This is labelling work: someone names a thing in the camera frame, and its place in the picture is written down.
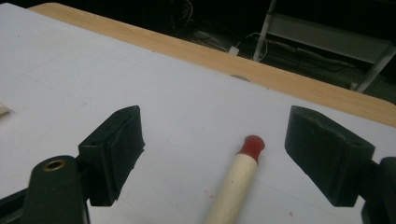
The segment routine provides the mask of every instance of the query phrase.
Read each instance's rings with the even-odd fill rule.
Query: floor
[[[237,38],[208,23],[194,27],[180,37],[225,52],[234,46],[239,49],[238,56],[251,59],[260,35],[248,35],[238,41]],[[267,36],[266,45],[262,48],[260,63],[345,89],[350,89],[351,86],[363,82],[365,73],[371,66],[350,60],[344,61],[343,58],[340,59],[336,55],[322,55],[317,51],[305,49],[301,45],[293,46],[288,41],[285,42],[285,40],[270,35]],[[364,94],[396,104],[396,83],[379,75]]]

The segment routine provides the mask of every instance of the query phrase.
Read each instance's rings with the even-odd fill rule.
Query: white table surface
[[[99,223],[202,223],[245,136],[266,143],[238,223],[361,223],[363,200],[334,208],[283,147],[291,105],[315,109],[396,156],[396,130],[0,5],[0,198],[114,111],[141,107],[145,152]]]

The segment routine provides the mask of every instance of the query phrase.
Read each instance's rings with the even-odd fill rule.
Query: brass ring
[[[49,161],[44,165],[43,169],[45,172],[56,171],[61,169],[65,165],[66,165],[66,161],[64,160]]]

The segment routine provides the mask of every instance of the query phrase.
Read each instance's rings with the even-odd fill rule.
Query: red tip
[[[259,136],[250,135],[245,138],[245,144],[242,146],[238,154],[245,154],[253,158],[259,163],[260,152],[265,148],[265,143]]]

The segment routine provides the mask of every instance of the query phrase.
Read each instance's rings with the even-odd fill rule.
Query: dark background
[[[0,0],[20,7],[32,7],[46,0]],[[186,0],[57,0],[117,21],[124,21],[167,35],[181,37],[189,27],[180,27]],[[210,21],[236,39],[259,32],[270,0],[190,0],[190,26]],[[396,0],[278,0],[276,12],[362,35],[396,41]],[[383,76],[396,81],[396,59]]]

